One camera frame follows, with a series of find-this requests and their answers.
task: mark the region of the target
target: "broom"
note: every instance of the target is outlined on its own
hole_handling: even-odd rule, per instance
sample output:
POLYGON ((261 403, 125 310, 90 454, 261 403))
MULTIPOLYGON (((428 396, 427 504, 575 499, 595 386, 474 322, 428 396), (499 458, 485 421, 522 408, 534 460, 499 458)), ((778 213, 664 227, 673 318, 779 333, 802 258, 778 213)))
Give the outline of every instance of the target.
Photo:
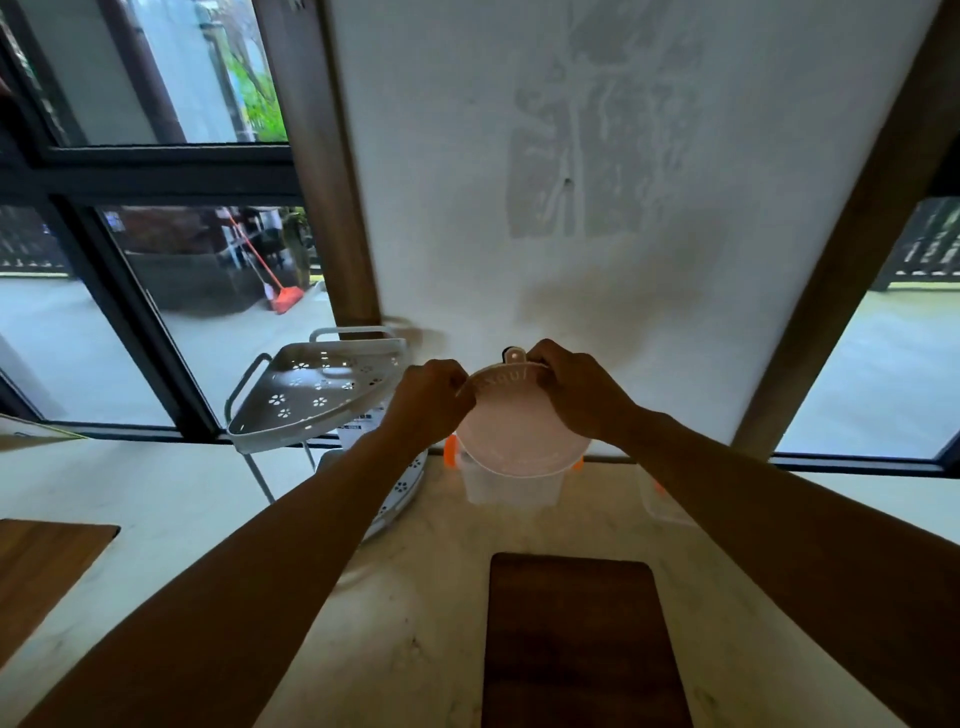
POLYGON ((266 269, 267 273, 270 274, 270 278, 272 278, 274 283, 276 283, 276 296, 274 296, 270 301, 270 306, 276 313, 286 313, 294 307, 294 304, 297 301, 303 298, 303 291, 295 285, 284 287, 280 283, 279 279, 274 275, 274 272, 271 270, 270 266, 267 265, 262 257, 260 257, 260 253, 256 251, 256 248, 247 237, 247 234, 243 231, 243 228, 237 225, 237 221, 233 219, 233 215, 231 215, 229 211, 227 212, 227 217, 229 217, 230 222, 233 223, 233 229, 240 233, 240 237, 243 238, 243 241, 253 251, 253 254, 256 255, 256 259, 260 261, 260 265, 266 269))

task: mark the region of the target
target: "patio floor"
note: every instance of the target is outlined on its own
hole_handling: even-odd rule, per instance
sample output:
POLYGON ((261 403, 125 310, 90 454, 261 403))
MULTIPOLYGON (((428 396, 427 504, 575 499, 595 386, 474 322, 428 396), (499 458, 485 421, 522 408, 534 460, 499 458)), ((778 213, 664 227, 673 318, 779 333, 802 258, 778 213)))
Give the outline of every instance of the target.
MULTIPOLYGON (((278 316, 246 311, 161 317, 211 408, 261 352, 334 326, 315 287, 278 316)), ((778 448, 934 457, 960 429, 960 291, 870 292, 778 448)), ((50 420, 170 425, 84 285, 0 278, 0 370, 50 420)))
POLYGON ((778 451, 933 458, 960 430, 960 291, 867 293, 778 451))
MULTIPOLYGON (((318 286, 283 315, 263 301, 228 315, 160 316, 221 421, 229 393, 259 353, 335 326, 318 286)), ((77 280, 0 278, 0 371, 50 420, 171 424, 77 280)))

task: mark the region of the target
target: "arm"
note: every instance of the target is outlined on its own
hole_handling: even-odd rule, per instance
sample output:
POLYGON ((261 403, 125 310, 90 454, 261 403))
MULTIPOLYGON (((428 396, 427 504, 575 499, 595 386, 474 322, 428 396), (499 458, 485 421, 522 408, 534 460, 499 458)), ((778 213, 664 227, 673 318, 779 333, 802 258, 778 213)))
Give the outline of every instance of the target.
POLYGON ((396 479, 472 408, 466 379, 410 367, 377 430, 144 602, 22 725, 253 724, 396 479))
POLYGON ((591 356, 529 354, 558 414, 623 449, 800 627, 910 725, 960 716, 960 547, 635 405, 591 356))

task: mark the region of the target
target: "forearm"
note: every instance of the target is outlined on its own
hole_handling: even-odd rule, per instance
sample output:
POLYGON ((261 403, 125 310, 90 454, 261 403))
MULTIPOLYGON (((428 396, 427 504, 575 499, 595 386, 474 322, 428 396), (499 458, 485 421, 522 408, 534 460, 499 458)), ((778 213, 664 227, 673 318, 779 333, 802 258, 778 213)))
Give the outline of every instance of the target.
POLYGON ((144 602, 23 725, 252 724, 416 450, 362 438, 144 602))
POLYGON ((620 443, 820 646, 912 725, 960 715, 960 547, 637 410, 620 443))

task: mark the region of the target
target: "railing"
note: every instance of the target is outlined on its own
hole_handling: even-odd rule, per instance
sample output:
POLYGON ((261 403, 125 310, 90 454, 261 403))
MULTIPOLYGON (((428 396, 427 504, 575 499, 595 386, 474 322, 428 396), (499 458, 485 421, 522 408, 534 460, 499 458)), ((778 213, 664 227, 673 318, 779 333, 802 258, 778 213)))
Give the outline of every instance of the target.
POLYGON ((0 275, 69 275, 57 238, 38 227, 35 216, 24 215, 21 208, 0 206, 0 275))
POLYGON ((960 198, 923 200, 907 221, 873 291, 894 284, 960 283, 960 198))

